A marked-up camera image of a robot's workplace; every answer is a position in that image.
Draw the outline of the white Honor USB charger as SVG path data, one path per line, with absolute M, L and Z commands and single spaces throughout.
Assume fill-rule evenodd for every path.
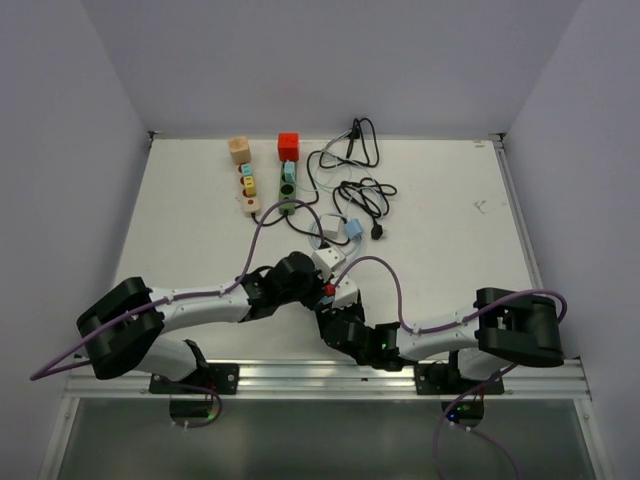
M 337 214 L 326 214 L 321 217 L 324 236 L 330 240 L 338 239 L 343 225 L 343 217 Z

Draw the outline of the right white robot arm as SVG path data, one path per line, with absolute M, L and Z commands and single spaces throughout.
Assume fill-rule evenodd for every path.
M 399 371 L 440 353 L 452 361 L 445 369 L 451 389 L 468 392 L 480 380 L 512 364 L 555 368 L 564 364 L 559 326 L 567 301 L 552 290 L 512 292 L 482 288 L 468 307 L 435 327 L 403 327 L 399 322 L 369 327 L 361 296 L 348 306 L 318 308 L 320 337 L 356 364 Z

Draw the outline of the light blue USB charger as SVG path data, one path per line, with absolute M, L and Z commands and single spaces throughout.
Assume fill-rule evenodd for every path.
M 353 241 L 360 239 L 364 233 L 364 229 L 357 218 L 348 220 L 344 225 L 344 230 L 346 236 Z

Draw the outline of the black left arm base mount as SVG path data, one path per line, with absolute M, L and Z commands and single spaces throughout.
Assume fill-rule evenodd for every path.
M 197 344 L 186 341 L 191 356 L 195 361 L 195 369 L 180 380 L 169 380 L 154 375 L 150 381 L 149 391 L 152 394 L 223 394 L 235 395 L 239 381 L 239 365 L 237 363 L 210 363 Z

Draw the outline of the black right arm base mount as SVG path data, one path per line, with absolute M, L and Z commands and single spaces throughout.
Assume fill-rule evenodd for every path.
M 418 395 L 459 395 L 481 384 L 477 393 L 501 395 L 501 379 L 489 378 L 510 363 L 478 349 L 463 349 L 449 353 L 446 362 L 414 362 L 413 378 Z

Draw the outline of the round light blue socket hub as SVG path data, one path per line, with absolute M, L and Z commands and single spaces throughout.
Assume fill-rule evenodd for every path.
M 323 298 L 321 298 L 318 303 L 316 304 L 315 308 L 316 309 L 323 309 L 327 306 L 331 306 L 334 302 L 335 297 L 334 296 L 325 296 Z

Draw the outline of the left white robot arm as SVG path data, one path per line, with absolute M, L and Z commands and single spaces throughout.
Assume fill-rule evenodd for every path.
M 166 339 L 166 333 L 259 320 L 293 302 L 312 309 L 325 296 L 332 274 L 319 253 L 295 251 L 273 267 L 205 290 L 151 288 L 131 277 L 81 314 L 76 325 L 97 379 L 138 370 L 167 377 L 193 393 L 207 383 L 204 356 L 194 341 Z

